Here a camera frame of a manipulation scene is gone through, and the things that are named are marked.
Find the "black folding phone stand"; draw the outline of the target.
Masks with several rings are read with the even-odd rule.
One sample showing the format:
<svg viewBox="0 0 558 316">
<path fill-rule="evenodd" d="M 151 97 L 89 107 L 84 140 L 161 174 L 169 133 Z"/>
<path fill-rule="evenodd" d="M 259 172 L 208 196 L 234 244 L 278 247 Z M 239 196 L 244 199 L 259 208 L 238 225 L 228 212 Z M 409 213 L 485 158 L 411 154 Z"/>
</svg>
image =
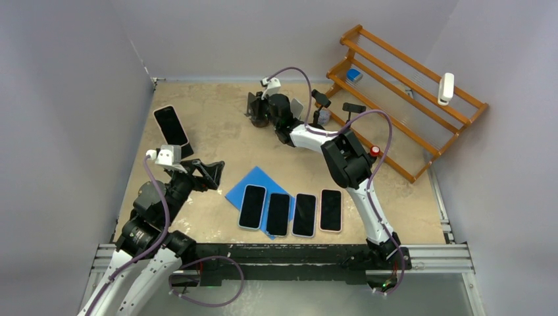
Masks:
<svg viewBox="0 0 558 316">
<path fill-rule="evenodd" d="M 181 147 L 181 160 L 186 159 L 194 154 L 193 148 L 190 143 L 184 144 Z"/>
</svg>

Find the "light blue phone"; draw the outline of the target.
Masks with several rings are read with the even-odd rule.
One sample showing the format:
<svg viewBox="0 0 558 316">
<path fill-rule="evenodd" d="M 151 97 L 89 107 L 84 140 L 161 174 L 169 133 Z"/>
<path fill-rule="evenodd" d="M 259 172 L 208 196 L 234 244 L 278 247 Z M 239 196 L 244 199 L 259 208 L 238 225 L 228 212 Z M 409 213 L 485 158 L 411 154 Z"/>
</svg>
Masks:
<svg viewBox="0 0 558 316">
<path fill-rule="evenodd" d="M 245 187 L 238 219 L 239 227 L 251 230 L 260 229 L 265 198 L 265 187 L 252 184 Z"/>
</svg>

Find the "pink phone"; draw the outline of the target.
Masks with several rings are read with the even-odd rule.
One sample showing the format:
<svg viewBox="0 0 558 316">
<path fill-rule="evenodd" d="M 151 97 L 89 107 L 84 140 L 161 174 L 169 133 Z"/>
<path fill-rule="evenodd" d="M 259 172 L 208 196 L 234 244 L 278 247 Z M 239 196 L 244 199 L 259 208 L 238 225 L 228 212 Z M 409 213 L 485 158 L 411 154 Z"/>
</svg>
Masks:
<svg viewBox="0 0 558 316">
<path fill-rule="evenodd" d="M 167 144 L 180 145 L 181 147 L 190 145 L 187 134 L 172 105 L 155 110 L 153 116 Z"/>
<path fill-rule="evenodd" d="M 320 195 L 319 228 L 328 232 L 342 231 L 342 193 L 324 189 Z"/>
</svg>

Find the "black round phone stand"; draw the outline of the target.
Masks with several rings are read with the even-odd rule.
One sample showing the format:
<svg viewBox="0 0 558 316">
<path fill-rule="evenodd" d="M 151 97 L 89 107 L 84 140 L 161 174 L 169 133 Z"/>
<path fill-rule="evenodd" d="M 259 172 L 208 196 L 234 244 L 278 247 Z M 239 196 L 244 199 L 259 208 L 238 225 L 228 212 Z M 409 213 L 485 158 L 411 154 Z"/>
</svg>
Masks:
<svg viewBox="0 0 558 316">
<path fill-rule="evenodd" d="M 342 110 L 347 112 L 347 120 L 345 122 L 344 128 L 349 128 L 352 122 L 351 116 L 352 114 L 360 115 L 361 113 L 365 112 L 367 109 L 364 105 L 357 105 L 354 103 L 345 102 L 342 106 Z"/>
<path fill-rule="evenodd" d="M 329 106 L 331 105 L 331 101 L 327 98 L 327 96 L 324 93 L 321 93 L 316 89 L 312 90 L 311 96 L 315 99 L 318 109 L 315 110 L 313 113 L 313 121 L 312 123 L 310 123 L 310 126 L 312 126 L 313 128 L 324 130 L 324 127 L 322 125 L 319 125 L 317 122 L 318 115 L 321 109 L 329 108 Z"/>
</svg>

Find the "brown round phone stand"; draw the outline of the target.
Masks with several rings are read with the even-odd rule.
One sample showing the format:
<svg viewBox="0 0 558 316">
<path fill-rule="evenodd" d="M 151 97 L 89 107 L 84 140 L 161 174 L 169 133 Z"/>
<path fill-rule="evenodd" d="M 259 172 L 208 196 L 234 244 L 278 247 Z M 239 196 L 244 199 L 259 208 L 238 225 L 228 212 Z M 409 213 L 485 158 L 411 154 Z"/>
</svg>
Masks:
<svg viewBox="0 0 558 316">
<path fill-rule="evenodd" d="M 270 124 L 269 119 L 266 115 L 263 116 L 251 116 L 250 117 L 251 124 L 256 128 L 265 128 Z"/>
</svg>

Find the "silver phone stand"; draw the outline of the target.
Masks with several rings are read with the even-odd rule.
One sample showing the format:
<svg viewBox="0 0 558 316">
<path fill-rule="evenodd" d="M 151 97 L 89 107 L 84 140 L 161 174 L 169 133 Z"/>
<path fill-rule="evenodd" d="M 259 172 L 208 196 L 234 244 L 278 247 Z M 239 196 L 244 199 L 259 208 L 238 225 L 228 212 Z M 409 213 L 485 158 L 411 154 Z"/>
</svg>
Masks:
<svg viewBox="0 0 558 316">
<path fill-rule="evenodd" d="M 290 101 L 290 110 L 293 118 L 299 120 L 304 110 L 304 105 L 298 99 L 292 98 Z"/>
</svg>

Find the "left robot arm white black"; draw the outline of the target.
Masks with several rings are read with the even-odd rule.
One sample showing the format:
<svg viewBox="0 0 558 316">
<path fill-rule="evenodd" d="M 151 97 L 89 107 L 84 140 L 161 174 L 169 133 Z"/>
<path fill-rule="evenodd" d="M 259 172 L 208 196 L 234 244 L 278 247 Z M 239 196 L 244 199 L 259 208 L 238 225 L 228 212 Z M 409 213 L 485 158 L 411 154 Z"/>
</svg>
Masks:
<svg viewBox="0 0 558 316">
<path fill-rule="evenodd" d="M 169 228 L 193 191 L 218 189 L 225 162 L 156 159 L 170 177 L 163 183 L 153 176 L 149 160 L 143 159 L 149 181 L 139 189 L 105 274 L 80 315 L 137 315 L 164 279 L 195 263 L 196 241 Z"/>
</svg>

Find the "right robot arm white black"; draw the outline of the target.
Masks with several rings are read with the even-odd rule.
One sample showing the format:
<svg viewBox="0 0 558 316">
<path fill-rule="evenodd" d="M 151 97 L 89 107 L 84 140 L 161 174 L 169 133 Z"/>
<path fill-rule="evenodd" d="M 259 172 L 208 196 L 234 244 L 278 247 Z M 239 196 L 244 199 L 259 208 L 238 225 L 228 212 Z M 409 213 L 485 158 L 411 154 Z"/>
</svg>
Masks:
<svg viewBox="0 0 558 316">
<path fill-rule="evenodd" d="M 354 131 L 344 126 L 326 131 L 295 118 L 291 100 L 284 94 L 265 96 L 248 93 L 247 113 L 253 125 L 272 124 L 281 143 L 323 155 L 332 180 L 353 200 L 367 235 L 371 263 L 387 267 L 395 259 L 401 242 L 387 220 L 376 195 L 373 178 L 379 169 L 377 156 L 365 151 Z"/>
</svg>

